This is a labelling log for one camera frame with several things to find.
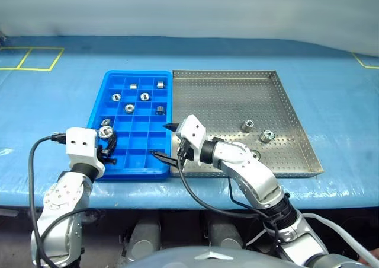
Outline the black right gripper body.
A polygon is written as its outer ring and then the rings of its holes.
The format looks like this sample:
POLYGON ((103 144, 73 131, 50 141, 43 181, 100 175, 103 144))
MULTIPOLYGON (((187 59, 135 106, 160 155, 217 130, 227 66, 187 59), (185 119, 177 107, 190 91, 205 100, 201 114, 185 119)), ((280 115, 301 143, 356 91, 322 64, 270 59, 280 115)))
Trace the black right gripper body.
POLYGON ((186 160, 194 160, 194 150, 191 148, 191 143, 187 139, 183 138, 181 140, 177 150, 177 156, 180 163, 185 163, 186 160))

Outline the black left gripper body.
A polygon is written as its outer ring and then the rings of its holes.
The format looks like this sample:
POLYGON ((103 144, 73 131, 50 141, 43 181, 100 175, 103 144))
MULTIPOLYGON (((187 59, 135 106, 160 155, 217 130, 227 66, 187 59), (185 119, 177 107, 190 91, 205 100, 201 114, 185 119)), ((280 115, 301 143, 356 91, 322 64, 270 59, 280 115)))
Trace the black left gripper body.
POLYGON ((115 165, 117 163, 117 159, 111 158, 111 152, 107 149, 97 150, 97 159, 103 164, 115 165))

